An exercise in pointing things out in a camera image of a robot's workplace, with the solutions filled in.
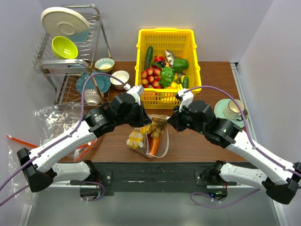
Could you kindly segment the clear white-dotted zip bag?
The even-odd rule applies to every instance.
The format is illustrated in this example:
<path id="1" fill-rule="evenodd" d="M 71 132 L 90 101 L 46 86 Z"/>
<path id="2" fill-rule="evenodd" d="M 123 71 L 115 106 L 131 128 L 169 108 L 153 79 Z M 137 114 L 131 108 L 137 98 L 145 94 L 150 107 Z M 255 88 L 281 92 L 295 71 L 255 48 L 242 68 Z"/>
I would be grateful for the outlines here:
<path id="1" fill-rule="evenodd" d="M 135 128 L 126 141 L 127 148 L 148 158 L 163 158 L 169 148 L 168 116 L 150 115 L 151 124 Z"/>

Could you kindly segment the brown longan bunch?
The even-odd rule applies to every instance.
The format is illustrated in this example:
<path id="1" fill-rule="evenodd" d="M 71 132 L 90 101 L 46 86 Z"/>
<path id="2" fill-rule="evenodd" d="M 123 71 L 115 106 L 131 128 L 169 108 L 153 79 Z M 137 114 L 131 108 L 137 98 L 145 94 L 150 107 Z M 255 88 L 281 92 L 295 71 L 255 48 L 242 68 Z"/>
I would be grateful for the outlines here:
<path id="1" fill-rule="evenodd" d="M 168 126 L 167 119 L 153 117 L 151 120 L 152 123 L 149 125 L 147 131 L 149 132 L 151 138 L 158 138 L 164 134 Z"/>

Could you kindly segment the orange papaya slice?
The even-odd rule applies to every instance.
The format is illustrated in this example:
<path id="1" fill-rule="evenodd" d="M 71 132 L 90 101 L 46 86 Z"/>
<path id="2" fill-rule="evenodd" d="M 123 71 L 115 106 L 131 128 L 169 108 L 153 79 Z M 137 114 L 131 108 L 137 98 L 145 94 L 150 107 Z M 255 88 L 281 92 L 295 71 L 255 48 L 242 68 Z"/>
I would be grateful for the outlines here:
<path id="1" fill-rule="evenodd" d="M 155 155 L 158 150 L 158 146 L 160 143 L 160 137 L 152 138 L 151 136 L 148 136 L 148 143 L 149 143 L 149 154 Z"/>

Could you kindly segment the yellow bell pepper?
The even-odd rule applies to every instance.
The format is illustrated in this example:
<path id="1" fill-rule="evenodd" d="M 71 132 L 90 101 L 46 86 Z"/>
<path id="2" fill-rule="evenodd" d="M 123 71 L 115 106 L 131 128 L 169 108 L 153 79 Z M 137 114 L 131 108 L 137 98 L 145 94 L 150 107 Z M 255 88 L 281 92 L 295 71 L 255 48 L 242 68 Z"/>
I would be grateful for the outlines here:
<path id="1" fill-rule="evenodd" d="M 126 145 L 132 149 L 143 148 L 144 137 L 145 135 L 142 134 L 139 130 L 133 130 L 126 141 Z"/>

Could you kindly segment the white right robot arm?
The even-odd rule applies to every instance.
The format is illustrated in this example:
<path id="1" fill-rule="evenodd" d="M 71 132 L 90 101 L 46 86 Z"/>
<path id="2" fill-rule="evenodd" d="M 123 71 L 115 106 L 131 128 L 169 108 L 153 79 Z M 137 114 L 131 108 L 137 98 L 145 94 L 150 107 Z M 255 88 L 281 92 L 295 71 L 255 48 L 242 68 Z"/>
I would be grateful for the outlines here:
<path id="1" fill-rule="evenodd" d="M 236 182 L 265 191 L 269 198 L 289 204 L 299 189 L 301 164 L 291 163 L 249 139 L 247 133 L 228 119 L 217 118 L 204 101 L 193 101 L 189 106 L 174 108 L 167 122 L 178 132 L 185 129 L 204 135 L 211 144 L 232 151 L 248 160 L 253 169 L 216 161 L 199 177 L 220 185 Z"/>

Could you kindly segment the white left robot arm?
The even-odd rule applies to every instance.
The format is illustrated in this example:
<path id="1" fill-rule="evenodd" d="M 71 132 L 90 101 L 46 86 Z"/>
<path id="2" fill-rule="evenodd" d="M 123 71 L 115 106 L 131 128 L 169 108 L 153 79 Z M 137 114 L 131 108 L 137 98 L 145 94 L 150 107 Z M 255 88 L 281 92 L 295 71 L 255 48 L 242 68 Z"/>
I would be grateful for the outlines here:
<path id="1" fill-rule="evenodd" d="M 130 89 L 85 114 L 75 125 L 45 145 L 28 150 L 22 148 L 17 157 L 31 192 L 50 186 L 58 173 L 53 166 L 79 146 L 113 132 L 117 126 L 128 124 L 143 127 L 151 120 L 141 103 L 140 94 Z"/>

